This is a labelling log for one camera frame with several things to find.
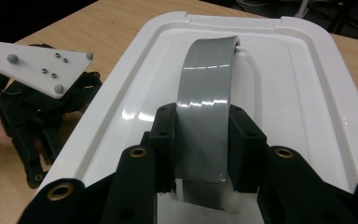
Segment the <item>white container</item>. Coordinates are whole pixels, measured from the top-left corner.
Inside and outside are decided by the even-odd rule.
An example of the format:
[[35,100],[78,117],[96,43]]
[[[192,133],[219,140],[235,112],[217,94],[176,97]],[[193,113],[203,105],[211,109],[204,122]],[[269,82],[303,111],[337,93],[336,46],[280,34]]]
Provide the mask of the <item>white container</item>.
[[[270,146],[297,150],[327,183],[358,183],[358,91],[336,44],[295,18],[226,18],[173,12],[132,41],[42,183],[112,174],[121,151],[140,143],[157,108],[176,101],[183,62],[200,38],[237,35],[231,103],[242,107]],[[254,194],[234,194],[235,214],[158,196],[158,223],[262,223]]]

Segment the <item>table surface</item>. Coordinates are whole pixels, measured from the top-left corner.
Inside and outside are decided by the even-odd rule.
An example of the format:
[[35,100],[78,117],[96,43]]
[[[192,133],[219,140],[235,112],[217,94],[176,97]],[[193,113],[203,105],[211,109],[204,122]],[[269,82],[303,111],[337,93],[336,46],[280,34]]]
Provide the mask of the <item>table surface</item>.
[[[258,17],[238,10],[195,0],[100,0],[51,24],[20,44],[46,43],[56,49],[92,51],[89,71],[98,71],[105,80],[142,26],[167,12],[229,17]],[[358,40],[333,35],[339,51],[358,88]],[[79,116],[67,120],[71,130]],[[14,148],[0,148],[0,223],[15,223],[35,194],[25,181],[25,173]]]

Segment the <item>wooden table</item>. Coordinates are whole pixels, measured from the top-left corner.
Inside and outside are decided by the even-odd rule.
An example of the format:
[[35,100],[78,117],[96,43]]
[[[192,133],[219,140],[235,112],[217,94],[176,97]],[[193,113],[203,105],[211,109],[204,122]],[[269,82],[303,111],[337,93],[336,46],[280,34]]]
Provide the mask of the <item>wooden table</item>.
[[[56,49],[92,51],[89,71],[104,80],[142,26],[157,15],[187,11],[190,14],[257,17],[195,0],[100,0],[75,14],[30,35],[20,44],[50,44]],[[358,88],[358,40],[333,36]],[[32,199],[34,189],[25,181],[14,148],[0,149],[0,223],[15,223]]]

